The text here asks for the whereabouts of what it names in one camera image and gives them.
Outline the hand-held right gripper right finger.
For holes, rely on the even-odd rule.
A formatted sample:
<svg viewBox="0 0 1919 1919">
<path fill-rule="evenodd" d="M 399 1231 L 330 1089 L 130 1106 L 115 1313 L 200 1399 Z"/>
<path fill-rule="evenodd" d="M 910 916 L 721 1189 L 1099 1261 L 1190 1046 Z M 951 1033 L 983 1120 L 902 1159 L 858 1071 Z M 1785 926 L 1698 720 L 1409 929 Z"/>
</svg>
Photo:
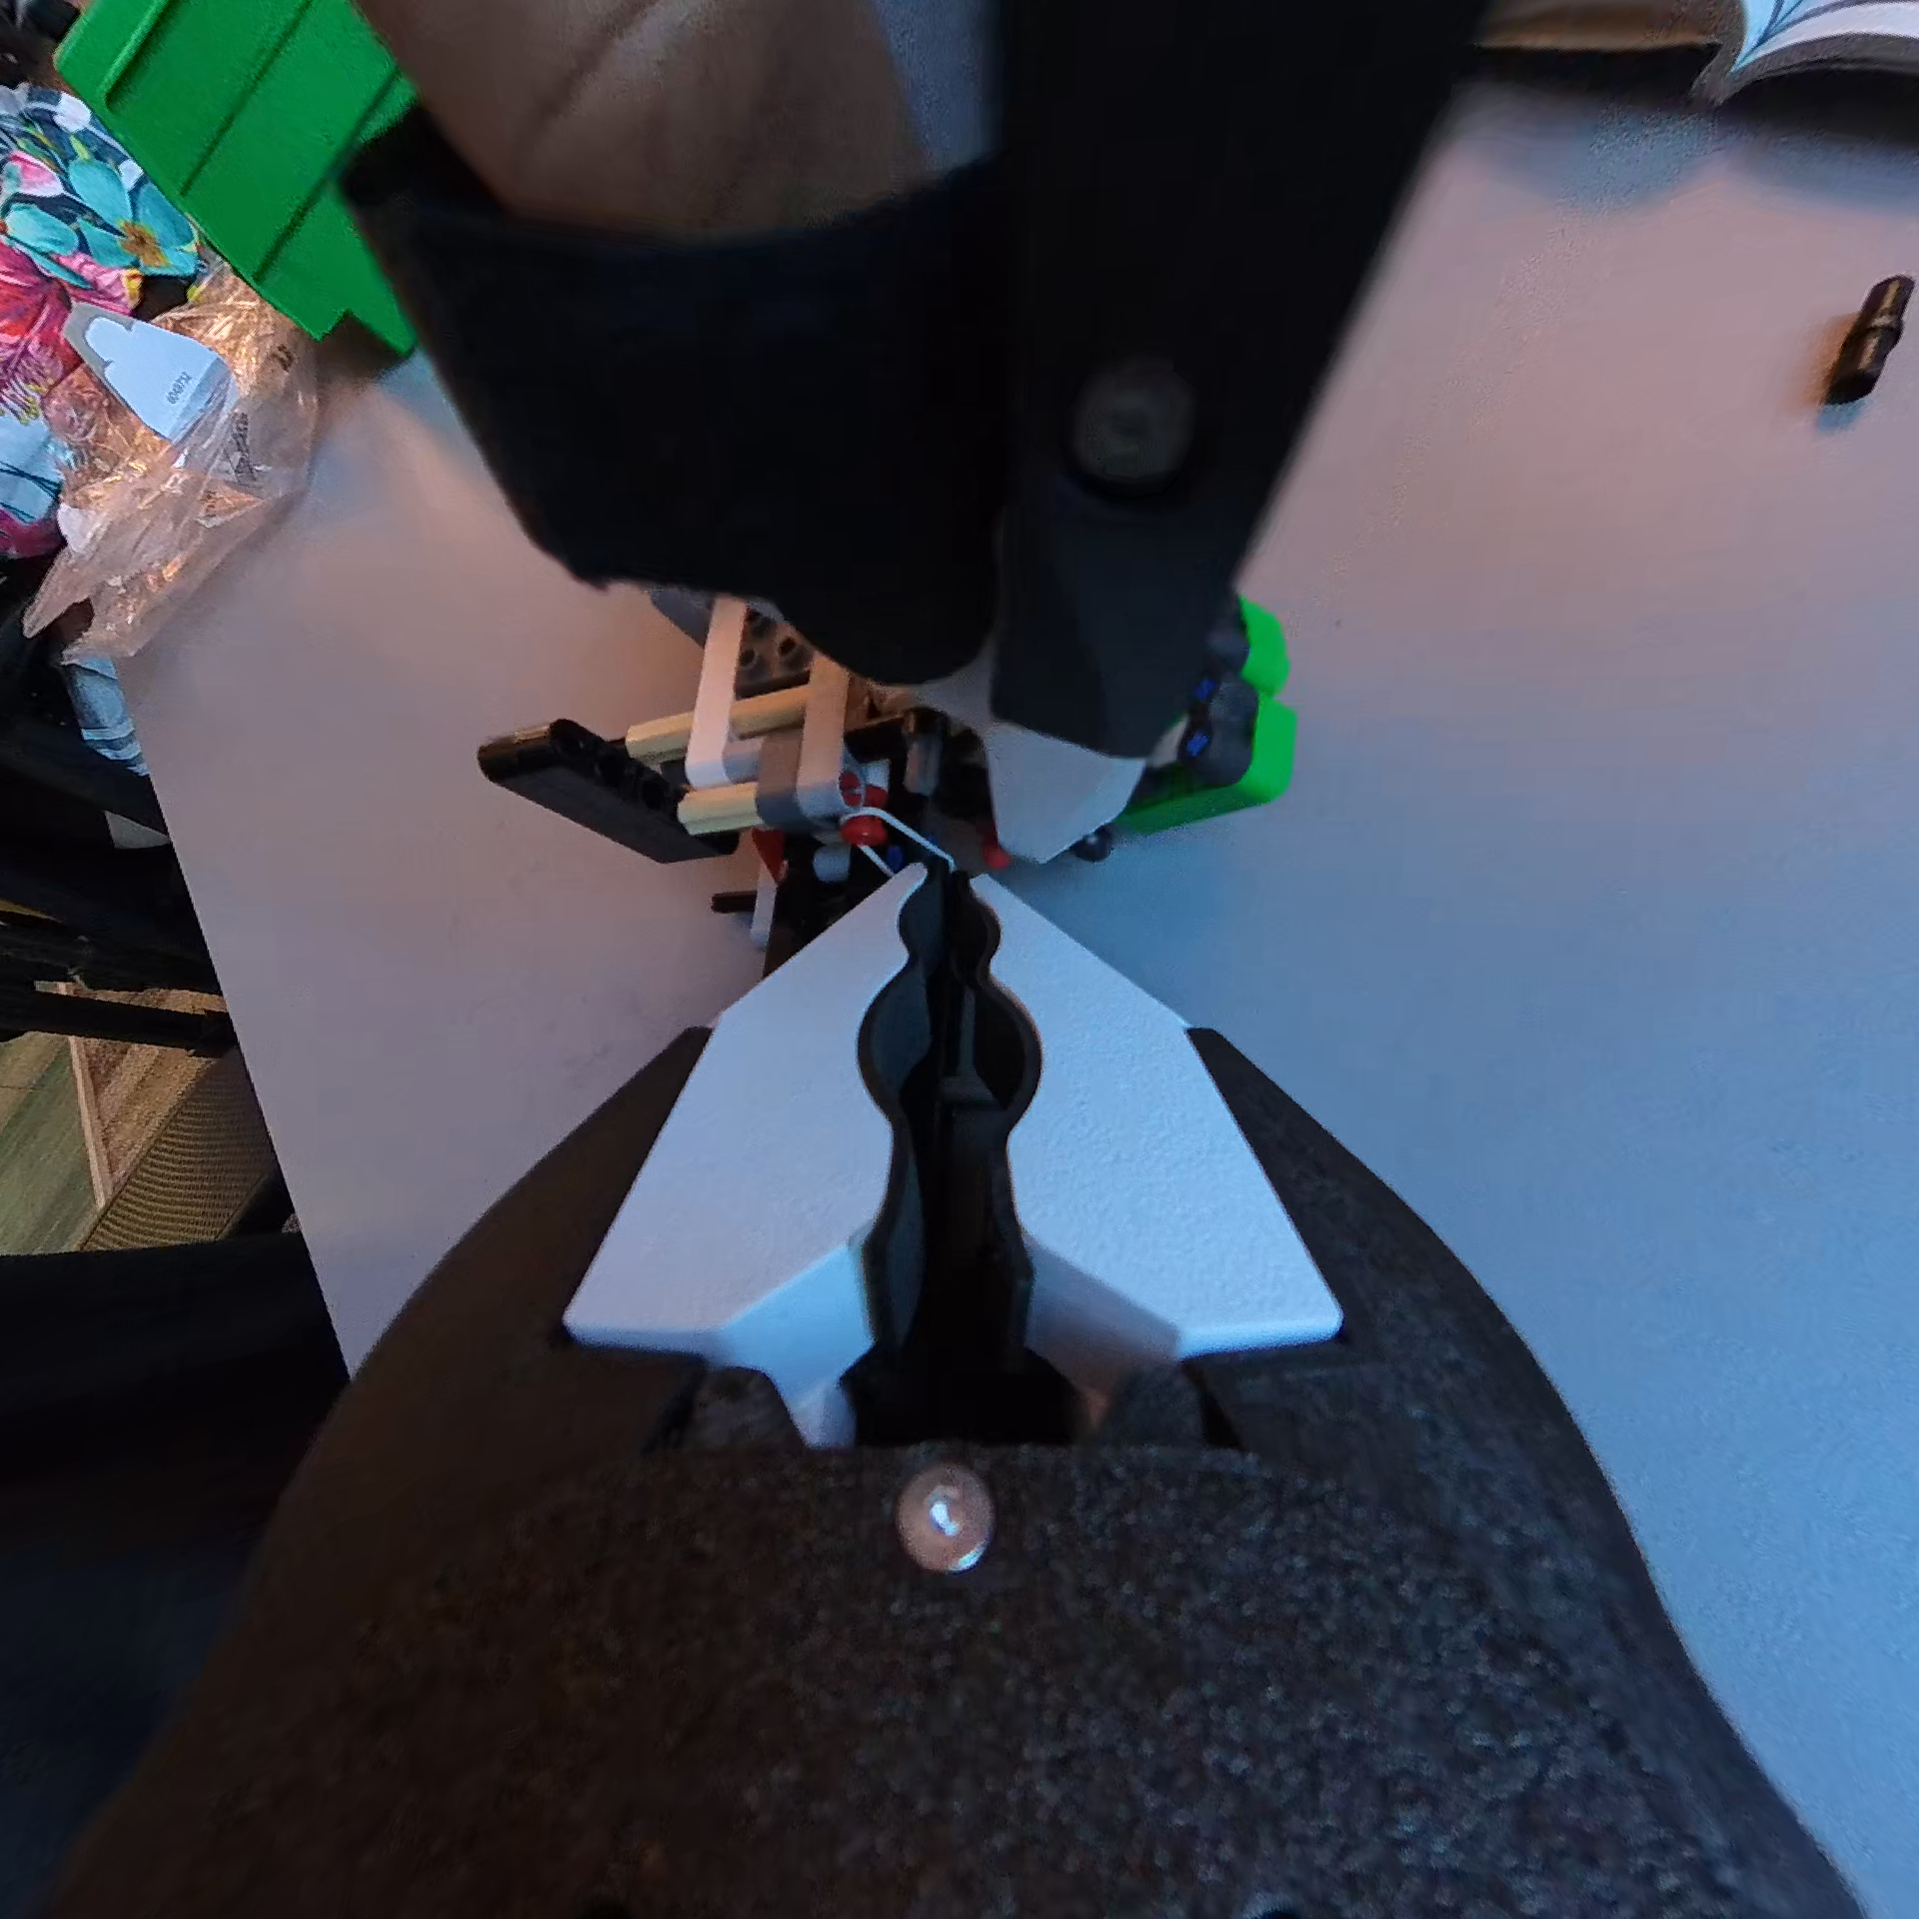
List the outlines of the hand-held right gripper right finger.
<svg viewBox="0 0 1919 1919">
<path fill-rule="evenodd" d="M 1039 1036 L 1005 1159 L 1046 1361 L 1184 1361 L 1318 1345 L 1343 1306 L 1192 1030 L 1021 899 L 981 877 L 996 988 Z"/>
</svg>

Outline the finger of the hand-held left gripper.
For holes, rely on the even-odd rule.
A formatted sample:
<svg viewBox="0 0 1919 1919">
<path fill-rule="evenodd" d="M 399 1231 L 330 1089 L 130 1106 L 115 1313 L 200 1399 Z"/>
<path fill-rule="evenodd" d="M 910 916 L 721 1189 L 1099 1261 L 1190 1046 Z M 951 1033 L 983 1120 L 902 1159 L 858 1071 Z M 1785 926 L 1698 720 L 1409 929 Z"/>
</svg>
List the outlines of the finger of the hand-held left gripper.
<svg viewBox="0 0 1919 1919">
<path fill-rule="evenodd" d="M 1021 863 L 1051 863 L 1132 800 L 1147 758 L 1113 758 L 990 716 L 983 727 L 1000 845 Z"/>
</svg>

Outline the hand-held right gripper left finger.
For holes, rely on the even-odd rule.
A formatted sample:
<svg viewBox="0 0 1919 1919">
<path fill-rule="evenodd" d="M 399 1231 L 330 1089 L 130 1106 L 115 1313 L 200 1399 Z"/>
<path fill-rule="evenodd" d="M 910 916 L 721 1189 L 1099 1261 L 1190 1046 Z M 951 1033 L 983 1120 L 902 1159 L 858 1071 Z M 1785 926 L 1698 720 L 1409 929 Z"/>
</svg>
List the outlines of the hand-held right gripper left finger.
<svg viewBox="0 0 1919 1919">
<path fill-rule="evenodd" d="M 910 865 L 740 996 L 566 1309 L 586 1348 L 764 1376 L 810 1446 L 847 1446 L 847 1376 L 899 1340 L 865 1251 L 933 1049 L 923 961 L 945 887 Z"/>
</svg>

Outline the lego truck model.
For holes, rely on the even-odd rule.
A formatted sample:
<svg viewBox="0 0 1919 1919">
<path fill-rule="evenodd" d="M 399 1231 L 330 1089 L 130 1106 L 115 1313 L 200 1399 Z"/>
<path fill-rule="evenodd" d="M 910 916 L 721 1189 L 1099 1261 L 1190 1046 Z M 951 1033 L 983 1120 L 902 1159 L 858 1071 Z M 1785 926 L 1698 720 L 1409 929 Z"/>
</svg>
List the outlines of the lego truck model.
<svg viewBox="0 0 1919 1919">
<path fill-rule="evenodd" d="M 1043 863 L 1002 844 L 1014 761 L 990 745 L 990 716 L 967 692 L 923 703 L 862 679 L 737 597 L 661 587 L 653 605 L 701 644 L 693 708 L 620 734 L 555 720 L 492 737 L 478 764 L 492 787 L 653 865 L 749 850 L 753 881 L 720 890 L 712 911 L 749 926 L 767 972 L 902 867 L 996 877 Z M 1124 838 L 1281 800 L 1299 748 L 1289 666 L 1281 618 L 1227 601 L 1130 800 L 1062 850 L 1098 865 Z"/>
</svg>

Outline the lego instruction booklet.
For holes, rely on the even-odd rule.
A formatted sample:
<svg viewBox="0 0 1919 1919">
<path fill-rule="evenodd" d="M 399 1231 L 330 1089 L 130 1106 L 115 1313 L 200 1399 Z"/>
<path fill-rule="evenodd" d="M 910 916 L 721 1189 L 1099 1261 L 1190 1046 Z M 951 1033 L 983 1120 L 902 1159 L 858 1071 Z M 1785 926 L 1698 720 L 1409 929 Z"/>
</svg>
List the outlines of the lego instruction booklet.
<svg viewBox="0 0 1919 1919">
<path fill-rule="evenodd" d="M 1716 53 L 1692 85 L 1700 104 L 1798 72 L 1915 77 L 1915 5 L 1716 5 L 1716 24 Z"/>
</svg>

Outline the green plastic bin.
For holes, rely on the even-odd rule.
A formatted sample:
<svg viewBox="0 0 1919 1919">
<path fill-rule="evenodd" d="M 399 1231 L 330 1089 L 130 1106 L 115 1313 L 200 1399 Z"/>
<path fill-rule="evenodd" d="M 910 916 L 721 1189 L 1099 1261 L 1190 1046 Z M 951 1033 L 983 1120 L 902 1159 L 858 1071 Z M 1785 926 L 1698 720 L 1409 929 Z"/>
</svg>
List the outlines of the green plastic bin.
<svg viewBox="0 0 1919 1919">
<path fill-rule="evenodd" d="M 312 341 L 418 341 L 343 200 L 414 93 L 357 5 L 90 5 L 58 77 L 214 251 Z"/>
</svg>

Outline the black lego pin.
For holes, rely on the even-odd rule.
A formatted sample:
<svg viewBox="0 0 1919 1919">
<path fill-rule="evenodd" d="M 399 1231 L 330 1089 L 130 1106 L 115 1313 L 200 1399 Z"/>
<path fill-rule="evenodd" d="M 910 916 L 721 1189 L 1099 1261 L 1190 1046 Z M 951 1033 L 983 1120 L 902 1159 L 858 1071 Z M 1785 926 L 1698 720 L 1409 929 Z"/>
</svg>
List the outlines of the black lego pin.
<svg viewBox="0 0 1919 1919">
<path fill-rule="evenodd" d="M 1912 307 L 1912 296 L 1912 273 L 1884 278 L 1864 293 L 1861 312 L 1849 325 L 1836 363 L 1824 375 L 1817 398 L 1824 409 L 1861 405 L 1877 392 L 1894 351 L 1908 336 L 1908 313 Z"/>
</svg>

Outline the person's left hand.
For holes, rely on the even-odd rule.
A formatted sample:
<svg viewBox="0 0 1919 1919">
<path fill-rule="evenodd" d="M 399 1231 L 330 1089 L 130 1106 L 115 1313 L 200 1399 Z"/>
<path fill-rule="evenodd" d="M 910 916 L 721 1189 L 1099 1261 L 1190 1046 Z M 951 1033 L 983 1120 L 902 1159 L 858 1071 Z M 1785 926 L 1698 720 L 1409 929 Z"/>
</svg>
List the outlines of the person's left hand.
<svg viewBox="0 0 1919 1919">
<path fill-rule="evenodd" d="M 517 217 L 749 235 L 926 180 L 871 5 L 363 5 L 363 18 Z"/>
</svg>

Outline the crumpled empty plastic bag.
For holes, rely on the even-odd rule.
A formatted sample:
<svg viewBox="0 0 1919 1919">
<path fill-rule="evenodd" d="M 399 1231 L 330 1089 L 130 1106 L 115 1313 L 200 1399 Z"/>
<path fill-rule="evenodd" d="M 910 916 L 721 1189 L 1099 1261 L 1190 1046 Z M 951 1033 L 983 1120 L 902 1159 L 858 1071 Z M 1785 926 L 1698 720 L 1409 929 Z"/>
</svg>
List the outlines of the crumpled empty plastic bag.
<svg viewBox="0 0 1919 1919">
<path fill-rule="evenodd" d="M 130 661 L 312 478 L 320 363 L 306 334 L 216 265 L 162 320 L 76 304 L 78 370 L 43 416 L 64 549 L 24 629 L 90 610 L 68 661 Z"/>
</svg>

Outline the floral printed bag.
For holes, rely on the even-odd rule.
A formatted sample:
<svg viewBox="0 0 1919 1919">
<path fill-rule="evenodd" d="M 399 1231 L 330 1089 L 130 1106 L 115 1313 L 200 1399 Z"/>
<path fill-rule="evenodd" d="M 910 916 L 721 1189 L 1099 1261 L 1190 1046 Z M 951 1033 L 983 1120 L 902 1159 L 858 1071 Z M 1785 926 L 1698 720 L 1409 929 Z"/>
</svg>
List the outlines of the floral printed bag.
<svg viewBox="0 0 1919 1919">
<path fill-rule="evenodd" d="M 78 370 L 72 307 L 144 318 L 152 281 L 192 287 L 204 271 L 196 226 L 85 101 L 3 85 L 3 565 L 58 544 L 64 466 L 43 405 Z"/>
</svg>

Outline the black chair frame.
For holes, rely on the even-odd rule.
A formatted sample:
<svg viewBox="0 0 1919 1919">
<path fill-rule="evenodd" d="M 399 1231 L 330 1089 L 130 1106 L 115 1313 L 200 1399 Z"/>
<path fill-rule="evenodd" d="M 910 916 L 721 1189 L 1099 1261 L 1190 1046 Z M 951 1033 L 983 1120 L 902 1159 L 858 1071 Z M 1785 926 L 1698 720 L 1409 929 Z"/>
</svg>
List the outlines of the black chair frame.
<svg viewBox="0 0 1919 1919">
<path fill-rule="evenodd" d="M 237 1049 L 130 705 L 109 661 L 3 610 L 3 1040 Z"/>
</svg>

